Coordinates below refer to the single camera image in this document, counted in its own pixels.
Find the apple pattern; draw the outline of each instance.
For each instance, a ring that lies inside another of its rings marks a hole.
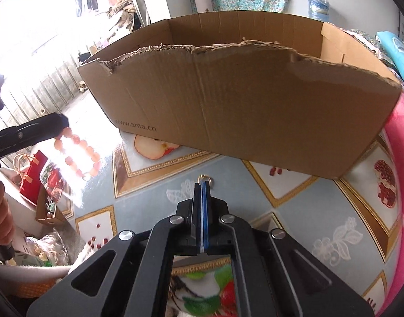
[[[149,160],[157,160],[177,149],[178,144],[168,143],[159,139],[148,138],[136,135],[134,138],[134,148],[143,157]]]

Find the cardboard tray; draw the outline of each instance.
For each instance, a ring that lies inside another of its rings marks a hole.
[[[361,156],[401,92],[337,27],[273,12],[163,20],[79,73],[123,131],[330,179]]]
[[[63,213],[59,208],[55,208],[55,213],[52,218],[46,217],[46,199],[48,198],[48,193],[45,190],[45,187],[41,185],[41,189],[39,190],[38,195],[38,203],[36,204],[36,217],[35,220],[44,225],[59,225],[66,222],[66,219]]]

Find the human hand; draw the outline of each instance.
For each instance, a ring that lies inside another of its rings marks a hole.
[[[15,232],[13,216],[4,198],[4,191],[4,184],[0,181],[0,245],[10,244]]]

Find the blue strip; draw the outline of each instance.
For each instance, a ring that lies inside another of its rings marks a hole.
[[[201,253],[208,249],[208,201],[206,194],[206,181],[201,185]]]

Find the screw head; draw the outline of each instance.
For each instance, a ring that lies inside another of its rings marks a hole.
[[[118,238],[120,238],[122,241],[128,241],[129,239],[133,238],[133,232],[130,230],[124,230],[118,235]]]
[[[182,224],[182,222],[184,222],[184,218],[182,216],[175,215],[170,217],[171,224]]]
[[[236,220],[236,217],[234,217],[233,215],[224,215],[224,216],[221,216],[220,219],[225,224],[231,224],[232,222],[234,222]]]
[[[282,240],[286,237],[286,232],[283,229],[272,229],[271,236],[276,240]]]

